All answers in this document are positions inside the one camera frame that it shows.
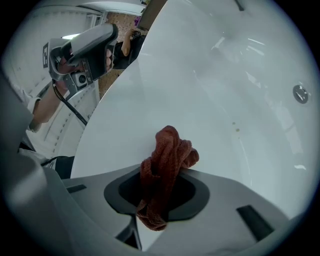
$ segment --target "black cable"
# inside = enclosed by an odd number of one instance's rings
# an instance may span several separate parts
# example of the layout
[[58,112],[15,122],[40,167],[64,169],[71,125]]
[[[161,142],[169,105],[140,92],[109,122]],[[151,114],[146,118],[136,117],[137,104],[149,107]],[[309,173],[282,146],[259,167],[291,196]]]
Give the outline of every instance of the black cable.
[[61,95],[58,88],[55,86],[54,81],[52,81],[52,86],[55,95],[57,98],[62,101],[74,114],[75,116],[86,126],[88,122],[84,119],[84,117]]

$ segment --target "white wall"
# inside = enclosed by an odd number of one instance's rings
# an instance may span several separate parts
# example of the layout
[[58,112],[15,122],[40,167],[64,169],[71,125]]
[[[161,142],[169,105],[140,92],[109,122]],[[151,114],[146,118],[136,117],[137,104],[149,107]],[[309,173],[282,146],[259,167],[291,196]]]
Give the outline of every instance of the white wall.
[[140,16],[146,7],[140,0],[43,0],[37,6],[68,5],[88,7],[98,11],[124,13]]
[[[11,83],[33,97],[51,82],[43,68],[43,46],[51,38],[82,33],[93,27],[102,13],[74,6],[46,6],[32,11],[10,40],[1,66]],[[69,102],[88,120],[99,102],[98,81]],[[37,133],[27,132],[37,152],[47,158],[74,156],[84,126],[62,103]]]

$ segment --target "floor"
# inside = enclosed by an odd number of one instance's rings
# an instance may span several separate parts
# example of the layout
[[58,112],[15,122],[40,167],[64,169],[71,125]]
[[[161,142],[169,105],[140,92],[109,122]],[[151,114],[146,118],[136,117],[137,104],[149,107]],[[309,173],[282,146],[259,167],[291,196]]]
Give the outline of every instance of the floor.
[[[135,18],[137,16],[130,14],[123,14],[117,12],[109,12],[107,15],[107,22],[111,24],[116,24],[118,28],[118,38],[117,41],[121,42],[124,40],[125,34],[129,29],[135,29]],[[148,32],[136,29],[141,32],[142,35],[146,35]],[[99,95],[100,99],[105,95],[110,86],[114,81],[120,76],[124,69],[111,70],[108,74],[102,76],[99,79]]]

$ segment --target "white bathtub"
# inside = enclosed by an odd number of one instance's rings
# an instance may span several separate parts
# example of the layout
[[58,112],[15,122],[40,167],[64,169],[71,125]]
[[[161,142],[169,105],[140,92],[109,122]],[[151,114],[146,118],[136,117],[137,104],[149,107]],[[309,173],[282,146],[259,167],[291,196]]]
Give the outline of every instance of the white bathtub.
[[140,163],[172,125],[199,152],[193,169],[243,183],[289,218],[304,211],[319,174],[319,71],[276,4],[241,4],[167,1],[94,111],[72,178]]

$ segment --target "white surface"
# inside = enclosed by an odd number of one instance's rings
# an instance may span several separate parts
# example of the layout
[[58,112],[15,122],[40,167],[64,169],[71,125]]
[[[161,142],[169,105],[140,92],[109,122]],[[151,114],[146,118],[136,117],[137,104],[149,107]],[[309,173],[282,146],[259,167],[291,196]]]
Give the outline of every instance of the white surface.
[[[6,76],[31,96],[38,96],[52,81],[48,68],[43,68],[44,45],[51,38],[89,29],[97,14],[101,15],[98,11],[74,6],[47,6],[31,11],[11,38],[1,59]],[[98,82],[96,84],[96,88],[88,90],[98,90]],[[86,117],[92,114],[100,98],[84,95],[85,90],[70,103],[77,105],[76,108]],[[84,128],[76,117],[75,120],[73,118],[74,114],[61,103],[37,133],[27,132],[35,150],[49,159],[61,155],[74,156]]]
[[98,11],[108,11],[132,15],[141,15],[141,11],[146,7],[140,0],[43,0],[37,6],[82,6]]
[[273,3],[241,2],[243,12],[233,0],[166,3],[94,111],[72,178],[140,163],[172,125],[199,152],[193,169],[245,184],[290,218],[304,210],[318,181],[319,73]]

